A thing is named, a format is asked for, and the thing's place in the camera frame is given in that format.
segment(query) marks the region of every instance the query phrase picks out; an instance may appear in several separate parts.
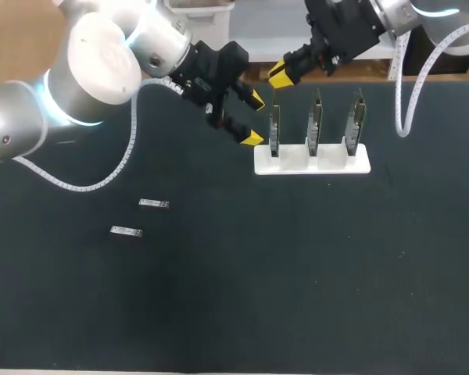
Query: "small metal part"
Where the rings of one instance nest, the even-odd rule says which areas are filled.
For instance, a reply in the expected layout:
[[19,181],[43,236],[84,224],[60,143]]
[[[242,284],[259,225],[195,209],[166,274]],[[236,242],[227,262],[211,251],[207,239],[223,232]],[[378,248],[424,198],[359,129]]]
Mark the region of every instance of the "small metal part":
[[146,205],[148,207],[156,207],[157,209],[169,209],[170,203],[167,201],[153,201],[152,199],[141,199],[139,205]]
[[114,234],[123,234],[125,236],[142,237],[142,230],[140,229],[112,227],[110,232]]
[[354,93],[353,107],[349,112],[347,124],[345,125],[345,147],[349,156],[356,156],[366,115],[367,104],[361,89],[359,89]]
[[311,157],[318,156],[318,145],[320,144],[321,119],[323,117],[323,106],[321,105],[320,90],[316,91],[313,108],[311,109],[307,123],[307,147]]
[[273,110],[269,119],[269,146],[271,157],[280,156],[280,106],[273,102]]

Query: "dark mat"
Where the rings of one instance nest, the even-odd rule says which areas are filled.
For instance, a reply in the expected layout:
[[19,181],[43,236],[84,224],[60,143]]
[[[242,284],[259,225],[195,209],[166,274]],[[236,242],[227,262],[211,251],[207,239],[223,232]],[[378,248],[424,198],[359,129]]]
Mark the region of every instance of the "dark mat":
[[[321,87],[323,141],[356,87]],[[303,141],[315,88],[279,94],[283,142]],[[0,368],[469,374],[469,84],[429,84],[404,140],[394,87],[362,88],[366,176],[258,177],[163,87],[141,93],[135,154],[104,190],[0,165]],[[267,113],[230,108],[267,134]],[[34,160],[93,183],[128,132],[129,108]]]

